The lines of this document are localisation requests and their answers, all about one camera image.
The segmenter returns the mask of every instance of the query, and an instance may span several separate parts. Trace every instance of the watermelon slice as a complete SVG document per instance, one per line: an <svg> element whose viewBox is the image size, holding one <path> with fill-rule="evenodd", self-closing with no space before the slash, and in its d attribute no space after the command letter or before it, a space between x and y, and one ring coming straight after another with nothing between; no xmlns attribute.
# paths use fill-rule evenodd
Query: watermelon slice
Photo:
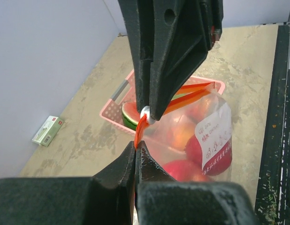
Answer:
<svg viewBox="0 0 290 225"><path fill-rule="evenodd" d="M140 114L136 109L136 102L125 102L122 105L122 118L125 127L136 130L136 126L140 121Z"/></svg>

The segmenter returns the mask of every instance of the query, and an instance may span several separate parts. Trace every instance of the concrete floor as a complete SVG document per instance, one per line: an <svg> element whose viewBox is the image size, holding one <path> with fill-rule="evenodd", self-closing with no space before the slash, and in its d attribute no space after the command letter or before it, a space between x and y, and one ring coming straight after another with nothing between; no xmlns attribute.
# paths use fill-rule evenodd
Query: concrete floor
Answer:
<svg viewBox="0 0 290 225"><path fill-rule="evenodd" d="M195 75L224 81L232 109L231 181L255 203L267 117L277 25L223 30ZM133 69L127 37L118 37L77 91L61 117L65 123L48 148L40 146L21 176L92 176L118 157L132 136L99 112Z"/></svg>

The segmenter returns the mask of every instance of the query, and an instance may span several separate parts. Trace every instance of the plastic bag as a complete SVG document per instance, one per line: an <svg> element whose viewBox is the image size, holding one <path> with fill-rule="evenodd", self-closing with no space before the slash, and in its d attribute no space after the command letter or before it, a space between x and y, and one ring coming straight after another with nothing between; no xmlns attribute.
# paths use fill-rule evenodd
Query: plastic bag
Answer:
<svg viewBox="0 0 290 225"><path fill-rule="evenodd" d="M214 83L183 86L153 125L143 116L135 146L143 139L151 156L177 181L229 181L231 109Z"/></svg>

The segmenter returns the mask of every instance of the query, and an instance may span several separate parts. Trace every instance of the black metal frame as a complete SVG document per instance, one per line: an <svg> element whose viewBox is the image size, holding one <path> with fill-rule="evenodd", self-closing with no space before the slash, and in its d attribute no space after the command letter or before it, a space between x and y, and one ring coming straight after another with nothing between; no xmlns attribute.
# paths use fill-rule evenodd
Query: black metal frame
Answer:
<svg viewBox="0 0 290 225"><path fill-rule="evenodd" d="M290 26L278 27L255 212L262 224L290 225Z"/></svg>

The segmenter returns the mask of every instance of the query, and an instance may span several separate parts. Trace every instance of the white ring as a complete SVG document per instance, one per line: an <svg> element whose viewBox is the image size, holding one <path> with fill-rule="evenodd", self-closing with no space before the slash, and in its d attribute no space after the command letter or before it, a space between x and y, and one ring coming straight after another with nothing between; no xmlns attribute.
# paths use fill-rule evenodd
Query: white ring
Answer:
<svg viewBox="0 0 290 225"><path fill-rule="evenodd" d="M147 116L147 123L152 125L155 123L155 120L150 116L150 107L147 105L141 110L141 118L146 115Z"/></svg>

